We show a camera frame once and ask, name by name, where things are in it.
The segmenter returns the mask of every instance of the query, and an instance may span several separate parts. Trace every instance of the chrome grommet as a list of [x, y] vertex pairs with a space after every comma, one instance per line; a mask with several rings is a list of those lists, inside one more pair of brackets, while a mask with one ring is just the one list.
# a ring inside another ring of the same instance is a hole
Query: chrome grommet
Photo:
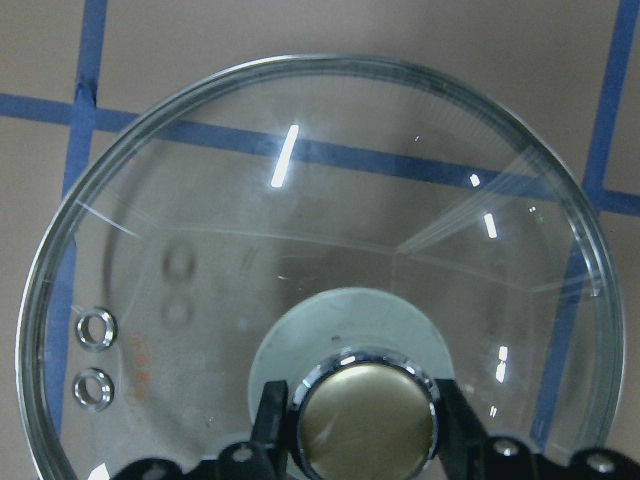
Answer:
[[[101, 321], [104, 327], [102, 338], [94, 338], [90, 331], [90, 323], [92, 319]], [[109, 348], [117, 333], [116, 319], [103, 308], [94, 308], [82, 313], [76, 319], [76, 338], [87, 350], [99, 352], [105, 348]]]
[[100, 412], [113, 401], [113, 382], [97, 368], [87, 368], [73, 379], [73, 396], [89, 412]]

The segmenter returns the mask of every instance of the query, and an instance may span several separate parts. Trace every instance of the clear glass cover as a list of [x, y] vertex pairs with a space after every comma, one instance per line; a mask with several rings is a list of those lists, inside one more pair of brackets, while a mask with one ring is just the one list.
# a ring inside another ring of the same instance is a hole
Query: clear glass cover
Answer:
[[[114, 475], [151, 456], [188, 470], [246, 439], [263, 337], [340, 287], [422, 311], [490, 432], [562, 462], [604, 440], [622, 371], [620, 299], [595, 217], [556, 156], [437, 72], [281, 57], [144, 115], [54, 218], [17, 356], [41, 474]], [[96, 308], [117, 335], [92, 350], [76, 327]], [[99, 411], [74, 395], [87, 368], [113, 384]], [[420, 478], [441, 475], [432, 466]]]

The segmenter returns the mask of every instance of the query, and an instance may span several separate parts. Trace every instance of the brass knob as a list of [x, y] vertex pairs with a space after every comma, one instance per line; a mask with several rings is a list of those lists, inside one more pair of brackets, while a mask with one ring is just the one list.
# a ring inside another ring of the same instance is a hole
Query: brass knob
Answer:
[[315, 476], [404, 480], [422, 469], [434, 443], [434, 412], [409, 372], [356, 363], [320, 382], [298, 427], [301, 454]]

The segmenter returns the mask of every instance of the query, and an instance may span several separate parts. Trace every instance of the blue tape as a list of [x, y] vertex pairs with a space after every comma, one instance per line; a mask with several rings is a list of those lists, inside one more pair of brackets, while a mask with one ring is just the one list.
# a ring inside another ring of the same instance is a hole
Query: blue tape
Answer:
[[602, 198], [602, 210], [638, 217], [640, 216], [640, 195], [605, 190]]
[[530, 431], [531, 439], [541, 449], [544, 449], [549, 439], [587, 273], [584, 256], [578, 244], [574, 242], [565, 271], [564, 285], [560, 291], [551, 342], [547, 351]]
[[[280, 135], [187, 121], [176, 122], [161, 132], [159, 138], [270, 158], [278, 156], [284, 141], [284, 137]], [[299, 139], [295, 143], [291, 158], [298, 162], [463, 188], [474, 188], [469, 177], [476, 174], [482, 179], [482, 185], [478, 187], [480, 189], [547, 201], [557, 199], [541, 178], [325, 142]]]
[[[602, 210], [603, 200], [606, 199], [603, 182], [629, 63], [639, 4], [639, 0], [621, 0], [618, 6], [589, 158], [582, 182], [585, 193], [598, 212]], [[546, 447], [551, 432], [562, 375], [571, 345], [580, 292], [584, 286], [584, 281], [575, 283], [575, 279], [584, 278], [586, 273], [582, 255], [574, 244], [567, 262], [565, 284], [556, 312], [530, 432], [531, 438], [542, 450]]]
[[34, 122], [68, 125], [71, 119], [71, 105], [0, 93], [0, 115]]
[[99, 108], [96, 112], [96, 130], [119, 133], [138, 116], [135, 113]]
[[602, 210], [604, 179], [627, 73], [640, 0], [621, 0], [600, 92], [582, 188], [597, 211]]
[[[96, 122], [96, 94], [102, 57], [106, 0], [85, 0], [76, 76], [76, 95], [69, 118], [69, 143], [62, 192], [65, 195], [89, 162]], [[53, 425], [60, 435], [64, 399], [69, 318], [73, 301], [76, 252], [65, 252], [51, 295], [45, 337], [45, 392]]]

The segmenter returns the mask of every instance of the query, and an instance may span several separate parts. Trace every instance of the white disc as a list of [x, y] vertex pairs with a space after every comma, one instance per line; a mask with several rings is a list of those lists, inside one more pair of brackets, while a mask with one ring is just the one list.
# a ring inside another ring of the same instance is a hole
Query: white disc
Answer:
[[327, 357], [358, 347], [398, 352], [431, 378], [454, 377], [444, 339], [413, 305], [369, 288], [328, 290], [293, 307], [265, 336], [249, 375], [251, 417], [266, 382], [286, 380], [293, 390]]

